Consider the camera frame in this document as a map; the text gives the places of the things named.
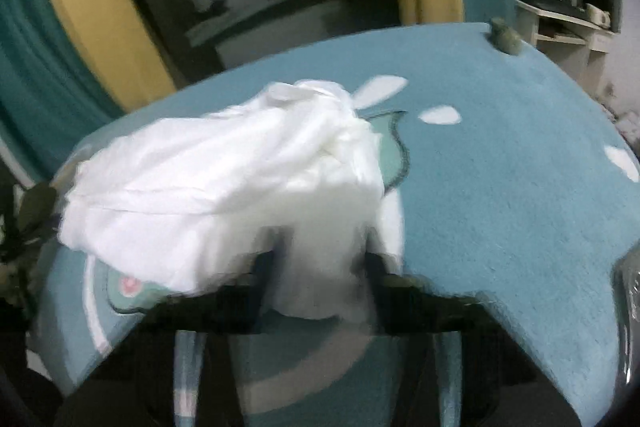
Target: curtain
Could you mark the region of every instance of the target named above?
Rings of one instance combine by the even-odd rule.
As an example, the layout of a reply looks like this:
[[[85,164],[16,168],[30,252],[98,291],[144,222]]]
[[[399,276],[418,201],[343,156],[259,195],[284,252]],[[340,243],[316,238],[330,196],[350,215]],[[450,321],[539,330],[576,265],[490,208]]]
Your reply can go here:
[[[175,92],[133,0],[51,0],[96,80],[125,111]]]
[[[49,0],[0,0],[0,138],[35,181],[76,142],[119,118]]]

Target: shelf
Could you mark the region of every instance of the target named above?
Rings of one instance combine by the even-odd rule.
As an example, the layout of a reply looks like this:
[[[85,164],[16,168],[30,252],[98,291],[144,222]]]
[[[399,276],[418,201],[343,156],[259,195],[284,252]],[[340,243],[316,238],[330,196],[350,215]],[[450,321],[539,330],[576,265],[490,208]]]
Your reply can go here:
[[[561,42],[562,44],[578,44],[579,46],[585,46],[587,41],[580,37],[570,37],[569,35],[556,35],[555,37],[547,37],[546,35],[536,35],[537,41],[545,42]]]
[[[600,26],[596,26],[591,22],[583,21],[582,19],[577,19],[576,17],[570,17],[568,15],[563,15],[561,13],[548,12],[546,10],[541,10],[540,8],[536,8],[535,6],[532,6],[531,4],[527,4],[521,0],[516,0],[516,6],[528,12],[535,13],[538,17],[544,17],[546,19],[555,19],[557,21],[571,22],[572,24],[577,24],[578,26],[585,26],[586,28],[590,28],[592,30],[598,30],[606,34],[614,35],[612,31],[606,30],[604,28],[600,28]]]

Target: white wall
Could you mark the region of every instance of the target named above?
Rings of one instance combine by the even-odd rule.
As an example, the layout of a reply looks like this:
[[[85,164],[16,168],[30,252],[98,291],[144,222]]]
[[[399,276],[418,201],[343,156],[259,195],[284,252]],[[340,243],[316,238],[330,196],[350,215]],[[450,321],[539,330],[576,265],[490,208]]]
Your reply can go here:
[[[606,58],[603,85],[610,81],[616,113],[640,112],[640,0],[622,0],[622,28]]]

